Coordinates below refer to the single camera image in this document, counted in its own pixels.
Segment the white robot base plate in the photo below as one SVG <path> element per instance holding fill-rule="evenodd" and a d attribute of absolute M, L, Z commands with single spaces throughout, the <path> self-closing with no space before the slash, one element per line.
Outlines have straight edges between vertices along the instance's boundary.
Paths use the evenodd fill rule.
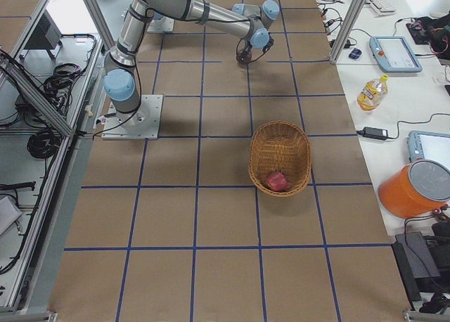
<path fill-rule="evenodd" d="M 128 120 L 129 115 L 117 113 L 112 102 L 109 105 L 108 117 L 101 133 L 105 140 L 155 140 L 158 138 L 163 95 L 142 95 L 141 105 L 137 113 Z"/>

